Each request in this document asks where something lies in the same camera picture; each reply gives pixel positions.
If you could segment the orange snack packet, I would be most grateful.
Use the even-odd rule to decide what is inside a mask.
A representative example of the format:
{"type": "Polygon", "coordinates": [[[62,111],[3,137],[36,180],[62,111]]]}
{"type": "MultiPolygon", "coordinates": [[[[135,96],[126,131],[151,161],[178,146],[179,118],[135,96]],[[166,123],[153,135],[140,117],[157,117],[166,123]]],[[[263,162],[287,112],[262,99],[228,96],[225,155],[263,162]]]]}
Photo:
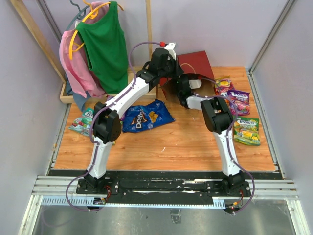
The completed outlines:
{"type": "Polygon", "coordinates": [[[229,77],[222,77],[215,81],[214,91],[217,97],[227,97],[227,92],[233,90],[235,90],[235,87],[229,77]]]}

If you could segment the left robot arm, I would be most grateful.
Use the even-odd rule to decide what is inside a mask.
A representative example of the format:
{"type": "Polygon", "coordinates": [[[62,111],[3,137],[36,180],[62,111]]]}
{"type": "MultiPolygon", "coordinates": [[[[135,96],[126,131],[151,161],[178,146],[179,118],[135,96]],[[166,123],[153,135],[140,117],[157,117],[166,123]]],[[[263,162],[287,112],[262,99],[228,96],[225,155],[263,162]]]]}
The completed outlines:
{"type": "Polygon", "coordinates": [[[121,134],[120,119],[139,98],[156,87],[162,78],[178,78],[183,71],[174,51],[175,43],[156,48],[147,68],[134,74],[133,80],[114,98],[94,107],[90,137],[94,144],[92,158],[84,177],[89,190],[98,194],[104,190],[108,156],[121,134]]]}

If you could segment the red brown paper bag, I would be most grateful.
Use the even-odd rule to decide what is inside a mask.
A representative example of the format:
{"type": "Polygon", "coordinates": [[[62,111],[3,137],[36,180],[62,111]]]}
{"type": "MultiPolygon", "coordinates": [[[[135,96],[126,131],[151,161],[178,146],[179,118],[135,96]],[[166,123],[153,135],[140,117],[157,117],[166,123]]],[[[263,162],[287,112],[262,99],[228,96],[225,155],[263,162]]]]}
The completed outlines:
{"type": "MultiPolygon", "coordinates": [[[[188,75],[189,79],[201,80],[201,86],[191,89],[191,93],[197,93],[201,96],[215,95],[214,83],[210,80],[214,80],[214,74],[207,57],[206,52],[198,51],[187,54],[181,54],[177,56],[179,64],[184,71],[184,74],[188,75]]],[[[157,90],[156,97],[162,100],[168,100],[170,102],[179,103],[176,95],[176,88],[170,79],[161,79],[161,87],[157,90]]]]}

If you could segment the teal snack packet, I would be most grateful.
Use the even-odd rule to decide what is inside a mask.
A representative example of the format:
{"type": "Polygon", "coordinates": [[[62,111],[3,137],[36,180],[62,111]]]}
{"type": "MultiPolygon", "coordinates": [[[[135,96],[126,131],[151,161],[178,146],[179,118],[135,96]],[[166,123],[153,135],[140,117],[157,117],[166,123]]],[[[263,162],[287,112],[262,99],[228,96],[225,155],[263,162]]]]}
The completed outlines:
{"type": "Polygon", "coordinates": [[[92,120],[93,109],[87,108],[83,111],[81,116],[73,121],[68,129],[87,137],[90,132],[90,125],[92,123],[92,120]]]}

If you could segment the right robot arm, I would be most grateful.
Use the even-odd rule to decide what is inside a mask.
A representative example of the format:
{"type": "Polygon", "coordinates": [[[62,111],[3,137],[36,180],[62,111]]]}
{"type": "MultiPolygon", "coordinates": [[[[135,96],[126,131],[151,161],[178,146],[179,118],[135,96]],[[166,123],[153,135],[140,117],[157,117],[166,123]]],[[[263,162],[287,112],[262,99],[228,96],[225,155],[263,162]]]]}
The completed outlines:
{"type": "Polygon", "coordinates": [[[232,140],[233,116],[221,95],[203,96],[192,92],[188,76],[182,75],[175,82],[176,94],[181,106],[202,111],[207,129],[213,133],[222,160],[222,191],[228,196],[244,193],[245,179],[232,140]]]}

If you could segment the blue Doritos chip bag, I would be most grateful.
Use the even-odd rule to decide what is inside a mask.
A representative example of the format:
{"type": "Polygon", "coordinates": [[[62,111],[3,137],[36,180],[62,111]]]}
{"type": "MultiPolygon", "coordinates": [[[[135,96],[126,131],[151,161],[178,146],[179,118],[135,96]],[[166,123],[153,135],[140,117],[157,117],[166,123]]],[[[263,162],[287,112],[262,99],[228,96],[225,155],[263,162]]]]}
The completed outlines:
{"type": "Polygon", "coordinates": [[[125,112],[122,131],[123,133],[139,133],[175,121],[165,103],[155,99],[148,105],[131,106],[125,112]]]}

